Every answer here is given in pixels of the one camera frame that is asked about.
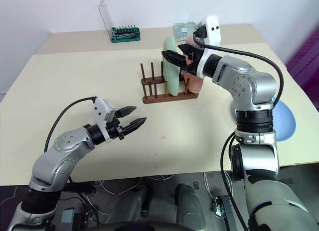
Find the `table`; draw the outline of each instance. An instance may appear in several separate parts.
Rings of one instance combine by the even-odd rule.
[[[223,46],[266,56],[284,73],[282,101],[294,113],[297,129],[291,138],[278,142],[280,165],[318,162],[319,152],[310,141],[319,135],[319,114],[282,61],[250,25],[224,25],[221,32]],[[206,78],[197,99],[148,105],[142,102],[140,63],[145,66],[146,76],[151,75],[150,62],[160,74],[162,42],[170,33],[169,28],[146,29],[140,42],[122,44],[109,42],[104,31],[52,34],[31,57],[2,102],[0,185],[27,184],[60,112],[71,102],[94,95],[110,99],[116,108],[137,106],[121,119],[122,125],[139,117],[148,119],[124,140],[100,144],[87,154],[72,173],[74,181],[220,170],[221,148],[236,127],[232,97],[227,91]],[[278,83],[275,70],[268,64],[234,56],[245,59],[258,71],[271,73]],[[91,102],[72,107],[56,127],[50,146],[59,134],[93,124],[91,109]],[[230,169],[227,157],[224,168]]]

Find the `cable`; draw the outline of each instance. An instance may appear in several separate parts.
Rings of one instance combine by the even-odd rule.
[[[46,141],[45,141],[45,146],[44,146],[44,152],[47,152],[48,151],[48,146],[49,146],[49,141],[51,139],[51,136],[53,134],[53,131],[56,127],[56,125],[58,124],[58,122],[60,121],[61,117],[65,114],[65,112],[70,108],[72,107],[73,105],[77,104],[77,103],[80,103],[80,102],[83,102],[83,101],[87,101],[87,100],[92,100],[93,102],[95,101],[96,97],[89,97],[89,98],[82,98],[82,99],[79,99],[75,102],[72,102],[70,105],[68,105],[62,112],[61,114],[58,116],[58,118],[56,119],[56,121],[54,122],[50,132],[49,132],[49,135],[48,137],[46,138]]]
[[[71,197],[71,198],[68,198],[68,199],[59,199],[59,200],[61,200],[61,201],[67,201],[67,200],[72,200],[72,199],[77,199],[77,200],[81,201],[82,206],[83,206],[85,212],[88,211],[88,209],[87,209],[87,208],[85,207],[85,205],[84,205],[84,202],[83,202],[79,197]]]
[[[276,104],[278,103],[278,101],[281,97],[283,89],[284,89],[284,76],[283,76],[282,71],[280,70],[280,68],[278,67],[278,65],[276,63],[274,63],[273,61],[271,61],[270,59],[268,59],[266,57],[263,57],[261,55],[255,54],[255,53],[250,53],[250,52],[245,52],[245,51],[240,51],[240,50],[235,50],[235,49],[230,49],[230,48],[223,48],[223,47],[218,47],[218,46],[212,46],[212,45],[201,43],[197,40],[196,34],[197,33],[194,32],[193,40],[200,47],[218,50],[218,51],[227,52],[227,53],[244,55],[244,56],[248,56],[248,57],[252,57],[252,58],[257,58],[257,59],[262,60],[262,61],[268,63],[269,65],[271,65],[277,71],[278,76],[279,76],[279,90],[278,90],[278,94],[276,96],[276,99],[274,101],[274,107],[276,106]]]
[[[93,220],[93,221],[95,221],[95,222],[97,222],[97,220],[96,220],[96,219],[94,219],[94,218],[92,218],[92,220]],[[101,223],[99,223],[99,224],[100,224],[100,225],[102,225]]]
[[[27,224],[28,224],[28,223],[29,223],[29,221],[30,221],[31,215],[32,215],[32,214],[30,214],[30,216],[29,216],[29,218],[28,218],[28,221],[26,222]]]
[[[224,185],[225,185],[227,194],[228,194],[228,196],[229,196],[229,198],[230,198],[230,201],[231,201],[231,203],[232,203],[232,205],[233,205],[233,207],[234,207],[234,210],[235,210],[235,212],[236,212],[236,215],[237,215],[237,217],[238,217],[238,219],[239,219],[241,225],[243,226],[244,231],[248,231],[248,228],[247,228],[247,226],[246,226],[246,224],[245,224],[245,222],[244,222],[244,220],[243,220],[243,217],[241,216],[241,214],[240,214],[240,212],[239,212],[239,209],[237,208],[237,205],[236,205],[236,203],[235,203],[235,201],[234,201],[234,198],[233,198],[232,194],[230,193],[230,190],[229,190],[229,187],[228,187],[227,181],[226,181],[225,172],[224,172],[223,159],[224,159],[225,149],[226,149],[226,146],[227,146],[229,140],[230,140],[234,135],[235,135],[235,132],[233,132],[233,133],[231,133],[231,134],[229,135],[229,137],[226,139],[225,144],[224,144],[224,146],[223,146],[223,149],[222,149],[222,151],[221,151],[221,156],[220,156],[221,177],[223,178],[223,182],[224,182]]]
[[[231,178],[227,172],[225,172],[225,175],[226,175],[227,180],[228,180],[228,186],[231,187],[231,189],[230,189],[231,195],[233,195],[233,192],[234,192],[233,183],[231,182]]]
[[[103,183],[104,182],[104,180],[102,181],[102,180],[100,180],[100,183],[98,184],[98,185],[94,185],[93,184],[93,182],[91,182],[91,185],[93,186],[93,187],[100,187],[102,184],[101,183]]]
[[[130,188],[128,188],[128,189],[126,189],[126,190],[124,190],[124,191],[122,191],[122,192],[119,192],[119,193],[114,193],[114,192],[112,192],[112,191],[109,191],[107,188],[105,188],[105,186],[103,185],[104,181],[100,181],[100,184],[101,184],[102,188],[103,188],[106,192],[110,193],[111,195],[121,195],[121,194],[124,194],[125,192],[127,192],[127,191],[129,191],[129,190],[131,190],[131,189],[133,189],[133,188],[135,188],[135,187],[137,187],[137,186],[140,184],[141,181],[142,181],[142,178],[140,178],[140,180],[139,180],[134,186],[132,186],[132,187],[130,187]]]
[[[170,179],[171,177],[173,177],[174,175],[167,175],[168,177],[165,177],[165,175],[160,175],[163,179]]]
[[[217,201],[216,201],[216,197],[212,195],[212,193],[210,192],[210,188],[209,188],[209,185],[208,185],[208,180],[207,180],[207,176],[206,176],[206,172],[203,173],[204,175],[204,184],[205,184],[205,187],[206,187],[206,190],[208,191],[209,193],[209,196],[211,197],[212,200],[214,200],[215,202],[215,205],[217,207]]]
[[[102,211],[100,211],[97,207],[95,207],[95,206],[92,204],[92,202],[91,202],[91,200],[90,200],[90,198],[89,198],[88,196],[87,196],[86,198],[87,198],[87,200],[90,202],[90,204],[96,209],[97,212],[99,212],[100,214],[103,214],[103,215],[110,215],[110,213],[102,212]]]
[[[72,180],[71,176],[69,177],[69,181],[70,181],[70,183],[73,183],[73,180]],[[95,216],[96,216],[96,226],[99,226],[99,225],[100,225],[99,215],[98,215],[98,212],[96,211],[96,209],[94,208],[94,206],[91,205],[91,204],[87,201],[87,199],[86,199],[80,192],[77,191],[76,193],[77,193],[78,196],[80,196],[80,198],[81,198],[85,203],[87,203],[87,204],[91,207],[91,209],[95,212]]]
[[[7,200],[13,199],[13,198],[15,197],[15,193],[16,193],[17,188],[18,188],[18,186],[15,187],[14,192],[13,192],[13,195],[12,195],[11,197],[6,198],[5,200],[3,200],[3,201],[0,203],[0,205],[2,205],[2,204],[3,204],[5,201],[7,201]]]
[[[174,175],[171,175],[169,177],[163,177],[162,175],[160,175],[162,177],[162,179],[157,179],[157,178],[154,178],[154,177],[151,177],[151,176],[147,176],[149,179],[151,180],[157,180],[157,181],[164,181],[164,180],[169,180],[171,177],[173,177]]]
[[[235,136],[233,136],[233,138],[231,138],[231,140],[229,142],[229,146],[228,146],[228,156],[229,156],[230,161],[231,161],[231,145],[233,144],[235,138],[236,138]]]

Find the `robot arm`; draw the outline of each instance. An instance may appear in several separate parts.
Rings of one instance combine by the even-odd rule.
[[[146,120],[139,118],[128,126],[117,118],[127,116],[136,107],[116,110],[108,100],[96,98],[92,115],[95,125],[86,125],[59,135],[54,145],[35,162],[29,192],[14,213],[8,230],[46,230],[50,227],[56,204],[75,165],[102,142],[123,139]]]
[[[196,37],[210,43],[209,28],[208,23],[200,26]],[[162,52],[164,59],[184,72],[210,77],[233,97],[239,144],[232,146],[232,172],[236,180],[244,180],[250,230],[319,230],[296,194],[276,178],[279,165],[272,116],[275,79],[243,60],[208,53],[207,48],[189,44],[179,48],[184,55],[168,50]],[[187,65],[186,57],[191,64]]]

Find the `green plate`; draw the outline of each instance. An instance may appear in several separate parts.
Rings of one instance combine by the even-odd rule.
[[[169,36],[165,39],[163,51],[165,50],[177,52],[177,46],[173,36]],[[167,81],[168,92],[173,96],[177,96],[179,87],[179,67],[167,62],[163,58],[163,72],[165,80]]]

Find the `wooden peg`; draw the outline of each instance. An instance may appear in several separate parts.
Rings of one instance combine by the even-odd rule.
[[[147,99],[147,98],[148,98],[148,96],[147,96],[147,94],[146,94],[145,85],[143,85],[143,84],[142,84],[142,87],[143,87],[143,91],[144,91],[144,97],[145,97],[145,99]]]
[[[149,82],[149,89],[150,89],[150,96],[153,96],[153,92],[152,92],[152,85],[151,85],[151,82]]]
[[[165,81],[165,97],[167,97],[168,94],[168,87],[167,87],[167,81]]]
[[[158,98],[158,89],[156,83],[154,83],[154,91],[155,91],[155,98]]]
[[[155,76],[154,76],[154,66],[153,66],[153,62],[151,62],[151,69],[152,69],[152,78],[153,80],[155,79]]]
[[[160,72],[161,72],[161,78],[164,78],[164,71],[163,71],[163,61],[160,62]]]
[[[185,95],[187,95],[188,86],[189,86],[189,78],[188,78],[187,81],[186,81]]]
[[[145,73],[144,73],[143,63],[141,63],[141,70],[142,70],[143,80],[145,81]]]

